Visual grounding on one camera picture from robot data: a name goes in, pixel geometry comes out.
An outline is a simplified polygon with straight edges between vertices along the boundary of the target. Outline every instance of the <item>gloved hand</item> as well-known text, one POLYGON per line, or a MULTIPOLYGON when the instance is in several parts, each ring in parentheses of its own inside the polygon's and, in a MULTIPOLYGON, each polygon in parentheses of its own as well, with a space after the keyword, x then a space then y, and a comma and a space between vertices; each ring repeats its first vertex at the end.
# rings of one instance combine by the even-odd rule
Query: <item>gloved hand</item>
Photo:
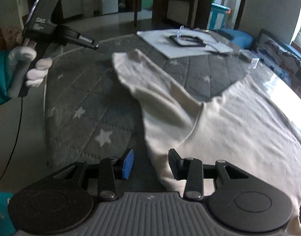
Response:
MULTIPOLYGON (((54 57, 62 52, 63 46, 59 46, 52 56, 54 57)), ((14 76, 13 74, 19 61, 31 62, 36 58, 36 56, 37 52, 31 47, 20 46, 12 49, 8 55, 10 74, 14 76)), ((49 68, 52 66, 52 62, 53 60, 51 57, 38 60, 35 68, 27 72, 26 86, 38 87, 42 83, 44 77, 48 74, 49 68)))

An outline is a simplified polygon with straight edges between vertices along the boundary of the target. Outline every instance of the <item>bed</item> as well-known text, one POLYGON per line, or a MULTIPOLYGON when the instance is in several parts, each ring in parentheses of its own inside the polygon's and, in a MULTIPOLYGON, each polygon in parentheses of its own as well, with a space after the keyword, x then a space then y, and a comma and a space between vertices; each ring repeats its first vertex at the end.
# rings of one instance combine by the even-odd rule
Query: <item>bed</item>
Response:
MULTIPOLYGON (((236 53, 239 51, 237 45, 212 34, 236 53)), ((261 63, 253 69, 236 55, 219 54, 169 60, 134 34, 101 41, 100 45, 103 52, 77 48, 54 59, 45 92, 45 143, 48 163, 55 169, 76 160, 98 163, 106 157, 120 157, 126 148, 133 148, 134 168, 129 180, 118 182, 120 192, 161 192, 165 188, 147 157, 140 105, 113 71, 114 52, 138 48, 199 101, 210 100, 250 74, 268 94, 278 96, 279 91, 282 95, 289 94, 301 111, 301 100, 261 63)), ((285 101, 275 100, 288 116, 283 107, 285 101)), ((301 120, 290 119, 301 130, 301 120)))

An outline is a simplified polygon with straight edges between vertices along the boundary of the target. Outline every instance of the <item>round black pad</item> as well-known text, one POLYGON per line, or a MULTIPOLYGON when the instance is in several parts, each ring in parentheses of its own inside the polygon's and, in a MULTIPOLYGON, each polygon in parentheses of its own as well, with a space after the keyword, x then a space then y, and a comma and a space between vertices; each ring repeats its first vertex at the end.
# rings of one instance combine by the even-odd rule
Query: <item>round black pad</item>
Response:
POLYGON ((272 202, 268 196, 258 192, 245 192, 239 194, 234 202, 237 207, 246 212, 259 213, 270 208, 272 202))
POLYGON ((83 189, 24 189, 10 200, 8 213, 16 230, 36 235, 68 231, 93 209, 93 198, 83 189))
POLYGON ((259 179, 226 182, 209 197, 208 209, 223 225, 246 233, 284 228, 293 212, 286 194, 259 179))

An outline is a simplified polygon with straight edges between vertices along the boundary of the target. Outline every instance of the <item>white paper sheet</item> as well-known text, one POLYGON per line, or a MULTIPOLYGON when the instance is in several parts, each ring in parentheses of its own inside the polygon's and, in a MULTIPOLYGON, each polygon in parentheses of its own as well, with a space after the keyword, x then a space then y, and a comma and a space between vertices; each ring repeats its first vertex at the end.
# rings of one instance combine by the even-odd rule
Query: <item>white paper sheet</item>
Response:
POLYGON ((184 29, 182 34, 197 36, 204 40, 206 47, 180 47, 169 39, 171 35, 177 35, 178 29, 139 31, 137 36, 141 37, 149 45, 164 54, 167 58, 173 59, 185 56, 206 55, 210 51, 219 53, 231 53, 233 49, 222 42, 217 42, 212 36, 199 31, 184 29))

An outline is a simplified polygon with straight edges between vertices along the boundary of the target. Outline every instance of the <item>white towel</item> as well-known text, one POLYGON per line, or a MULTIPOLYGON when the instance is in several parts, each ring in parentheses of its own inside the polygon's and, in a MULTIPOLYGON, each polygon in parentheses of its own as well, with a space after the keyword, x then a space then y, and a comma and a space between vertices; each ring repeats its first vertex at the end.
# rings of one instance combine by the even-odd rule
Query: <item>white towel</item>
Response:
MULTIPOLYGON (((294 205, 287 232, 301 235, 301 137, 250 76, 199 102, 139 50, 113 54, 120 82, 141 105, 148 156, 169 191, 183 194, 167 154, 204 164, 224 159, 285 192, 294 205)), ((204 195, 214 187, 204 184, 204 195)))

